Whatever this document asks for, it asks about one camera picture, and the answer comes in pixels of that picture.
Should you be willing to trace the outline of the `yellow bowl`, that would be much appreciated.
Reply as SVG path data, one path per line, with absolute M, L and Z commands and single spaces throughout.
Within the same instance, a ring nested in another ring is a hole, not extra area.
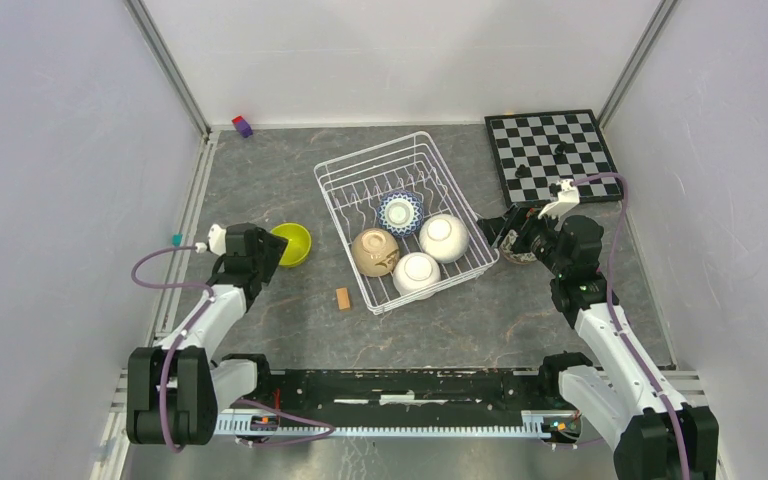
M 297 267 L 309 256 L 313 241 L 311 233 L 303 225 L 287 222 L 275 226 L 271 233 L 287 241 L 287 246 L 279 262 L 281 267 Z

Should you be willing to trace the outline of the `blue patterned bowl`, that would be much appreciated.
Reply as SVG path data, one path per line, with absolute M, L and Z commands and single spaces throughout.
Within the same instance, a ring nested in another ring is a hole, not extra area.
M 425 209 L 421 197 L 410 191 L 396 190 L 385 194 L 376 210 L 378 225 L 397 238 L 419 232 Z

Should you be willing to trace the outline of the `beige ceramic bowl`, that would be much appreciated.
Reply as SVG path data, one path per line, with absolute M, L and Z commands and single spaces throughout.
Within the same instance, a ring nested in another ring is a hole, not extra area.
M 380 228 L 369 228 L 353 240 L 351 256 L 360 274 L 382 277 L 393 272 L 401 253 L 393 235 Z

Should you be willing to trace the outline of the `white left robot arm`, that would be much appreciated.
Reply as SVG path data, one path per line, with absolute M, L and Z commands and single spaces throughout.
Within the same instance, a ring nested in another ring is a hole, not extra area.
M 274 381 L 254 361 L 231 358 L 213 366 L 211 359 L 271 281 L 287 246 L 287 239 L 251 223 L 214 224 L 206 241 L 191 245 L 217 260 L 197 286 L 200 304 L 169 335 L 129 356 L 126 433 L 132 443 L 175 453 L 204 445 L 220 410 L 237 398 L 255 408 L 272 399 Z

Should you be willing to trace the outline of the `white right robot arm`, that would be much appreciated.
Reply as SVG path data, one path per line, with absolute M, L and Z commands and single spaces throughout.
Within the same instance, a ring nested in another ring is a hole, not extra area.
M 603 227 L 586 216 L 558 221 L 519 206 L 477 225 L 488 245 L 511 238 L 512 252 L 546 267 L 556 310 L 603 370 L 570 354 L 548 356 L 540 400 L 583 413 L 611 448 L 620 479 L 715 478 L 719 423 L 709 407 L 692 405 L 672 386 L 634 335 L 600 264 Z

